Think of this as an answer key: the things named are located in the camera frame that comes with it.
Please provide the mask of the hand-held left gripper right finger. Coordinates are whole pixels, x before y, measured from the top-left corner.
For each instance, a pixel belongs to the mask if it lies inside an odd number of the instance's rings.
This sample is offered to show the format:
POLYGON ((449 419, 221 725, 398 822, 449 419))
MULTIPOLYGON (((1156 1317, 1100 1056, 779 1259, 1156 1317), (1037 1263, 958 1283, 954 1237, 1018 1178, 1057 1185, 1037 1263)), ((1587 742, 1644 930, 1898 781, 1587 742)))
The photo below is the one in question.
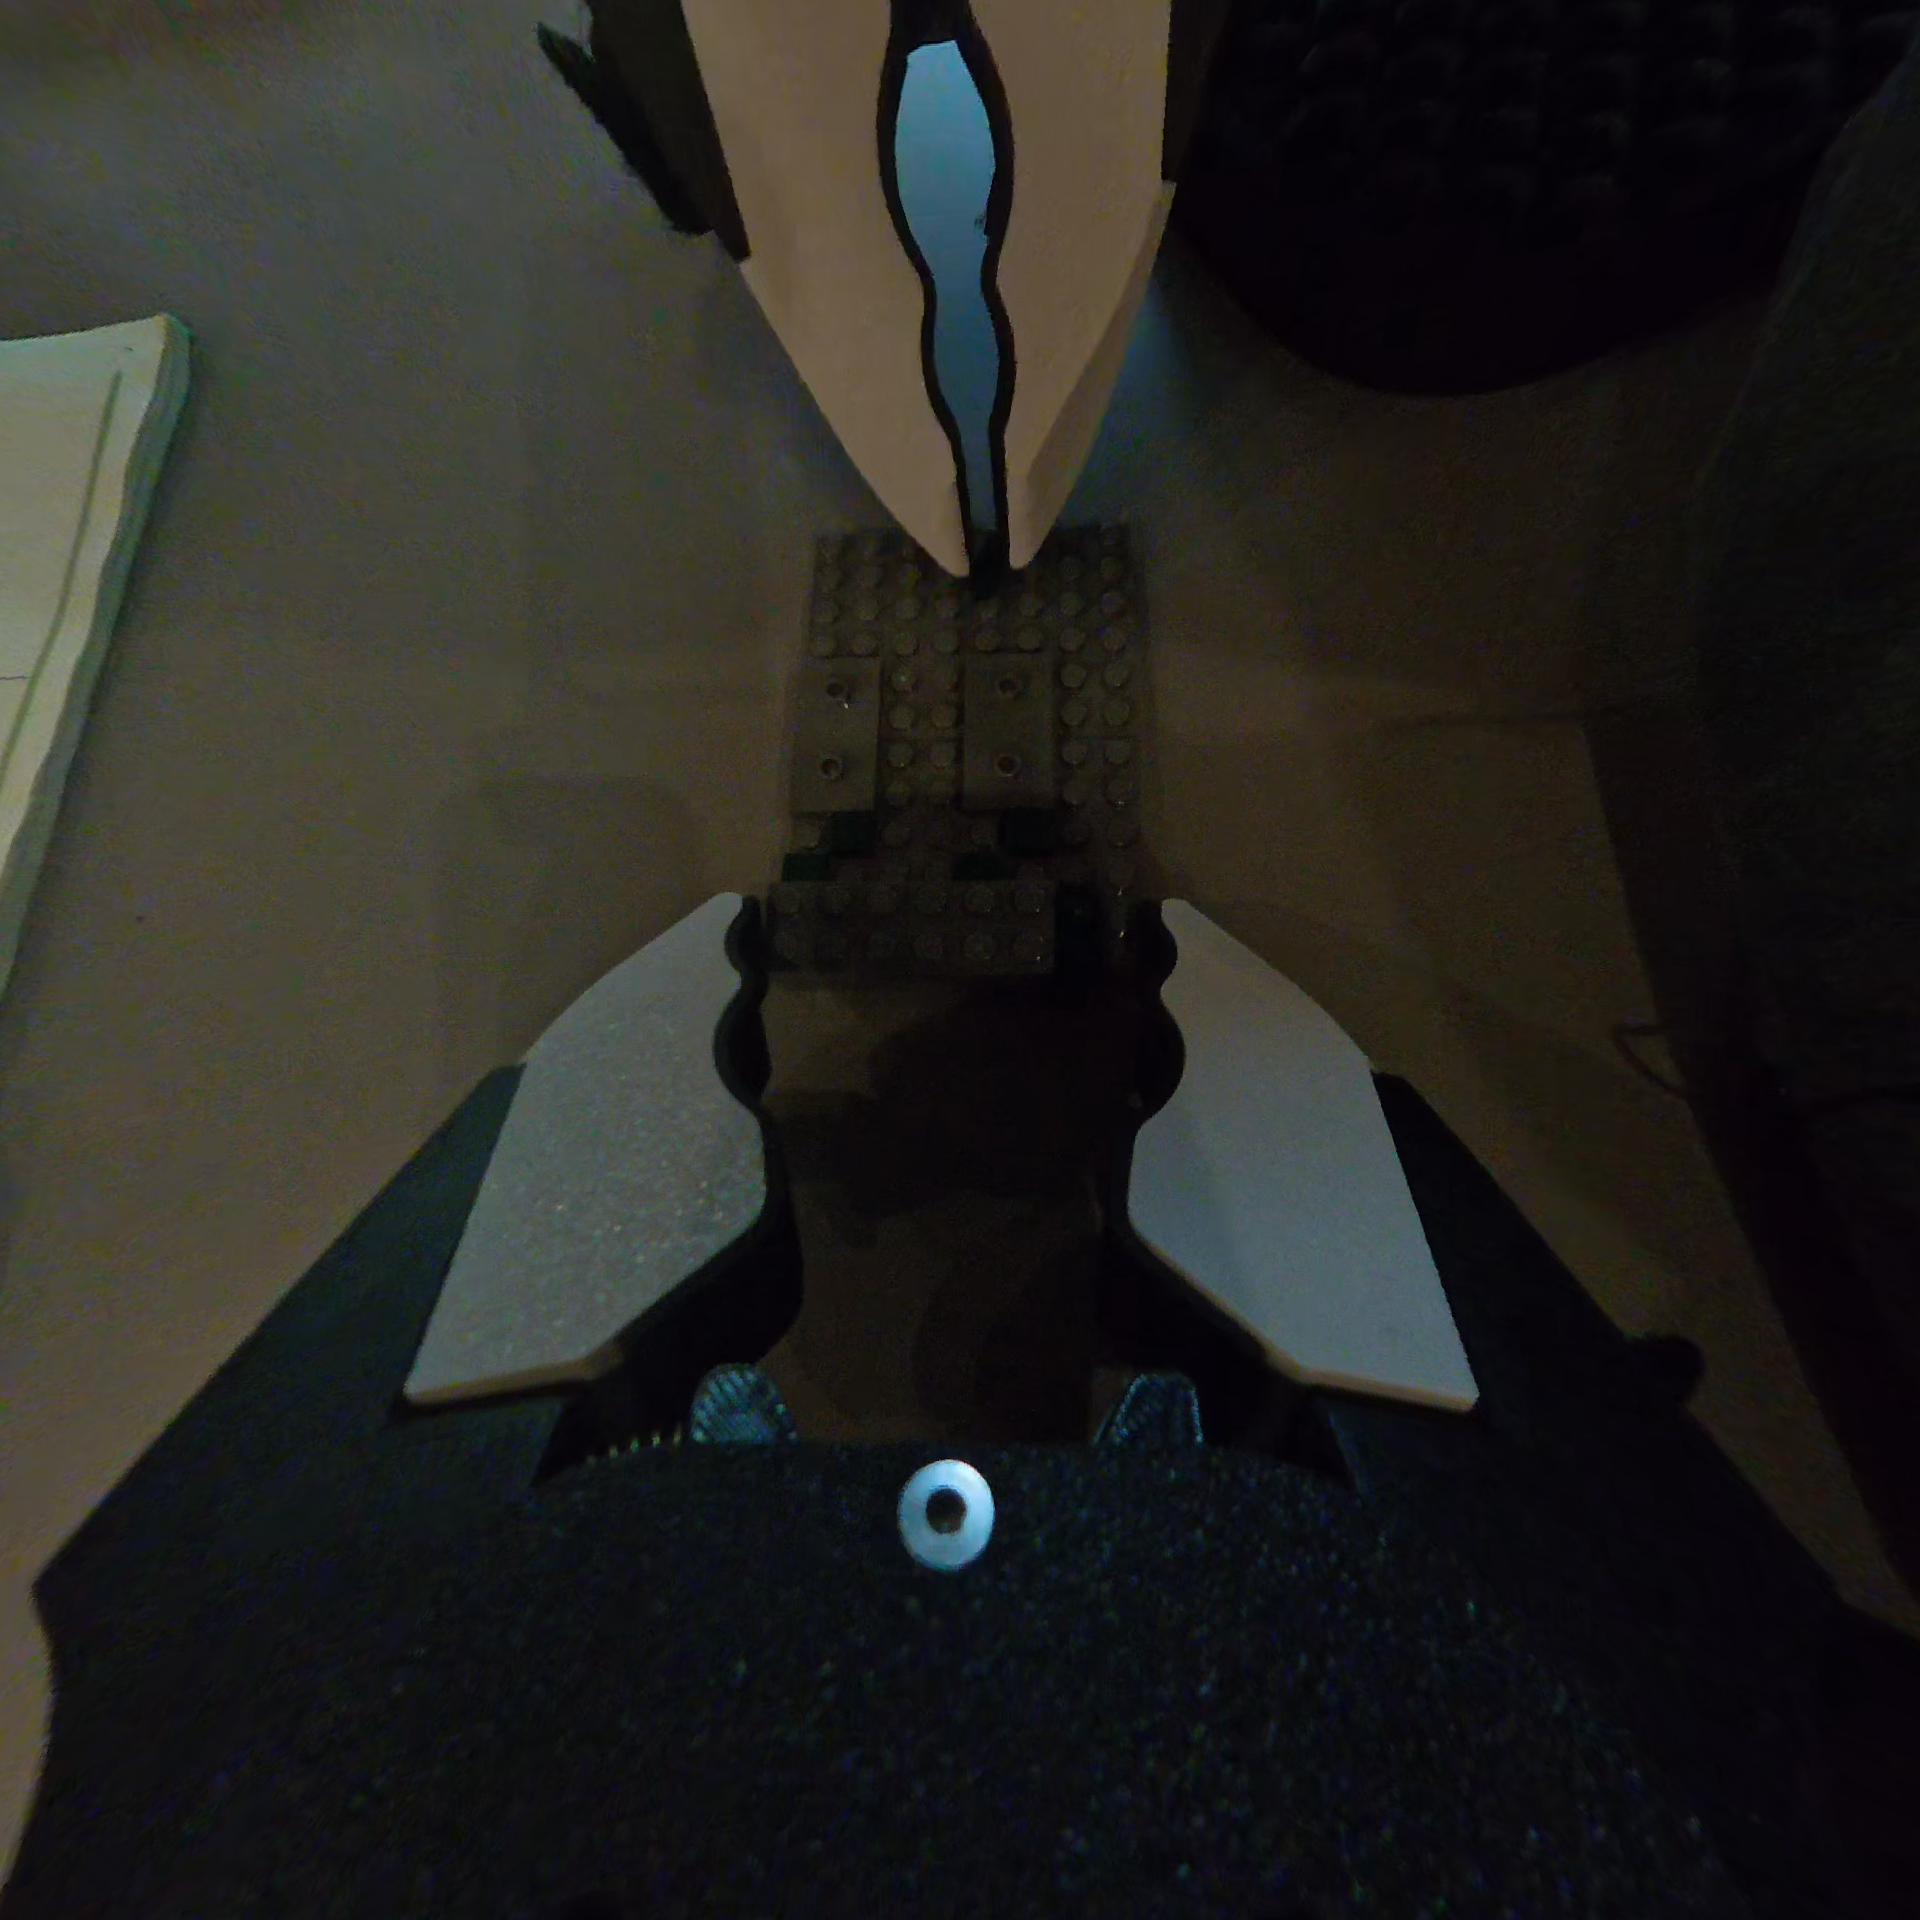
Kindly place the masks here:
POLYGON ((1479 1384, 1377 1073, 1343 1026, 1188 901, 1166 901, 1180 1043, 1122 1221, 1287 1382, 1471 1413, 1479 1384))

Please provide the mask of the grey brick baseplate build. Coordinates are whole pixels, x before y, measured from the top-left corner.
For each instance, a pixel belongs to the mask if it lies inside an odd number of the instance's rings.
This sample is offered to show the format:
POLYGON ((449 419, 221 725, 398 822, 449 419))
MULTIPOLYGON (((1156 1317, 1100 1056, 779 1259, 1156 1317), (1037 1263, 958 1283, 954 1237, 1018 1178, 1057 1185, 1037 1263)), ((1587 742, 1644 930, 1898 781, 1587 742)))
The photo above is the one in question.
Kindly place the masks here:
POLYGON ((1132 530, 978 592, 906 535, 817 542, 788 696, 773 973, 1090 976, 1145 898, 1155 683, 1132 530))

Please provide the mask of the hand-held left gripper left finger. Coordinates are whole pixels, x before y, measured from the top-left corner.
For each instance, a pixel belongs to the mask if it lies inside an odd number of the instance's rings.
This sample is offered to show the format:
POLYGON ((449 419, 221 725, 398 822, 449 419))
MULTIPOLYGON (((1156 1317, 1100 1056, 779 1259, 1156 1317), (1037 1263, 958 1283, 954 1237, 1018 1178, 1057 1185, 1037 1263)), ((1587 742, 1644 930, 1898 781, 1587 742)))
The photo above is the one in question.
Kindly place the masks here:
POLYGON ((403 1400, 626 1379, 682 1408, 797 1322, 803 1256, 764 1112, 761 906, 721 895, 527 1047, 403 1400))

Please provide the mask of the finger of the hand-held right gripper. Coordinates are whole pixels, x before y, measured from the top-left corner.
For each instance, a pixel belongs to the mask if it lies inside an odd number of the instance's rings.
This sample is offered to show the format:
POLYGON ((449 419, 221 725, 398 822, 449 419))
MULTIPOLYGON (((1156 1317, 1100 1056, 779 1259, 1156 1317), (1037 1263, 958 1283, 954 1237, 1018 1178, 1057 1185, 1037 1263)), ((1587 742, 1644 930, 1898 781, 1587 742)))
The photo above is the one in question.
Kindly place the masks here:
POLYGON ((1031 562, 1089 463, 1172 205, 1172 5, 934 5, 995 130, 973 304, 996 333, 998 546, 1031 562))
POLYGON ((970 537, 925 382, 923 279, 879 177, 884 2, 690 2, 742 279, 879 505, 949 575, 970 537))

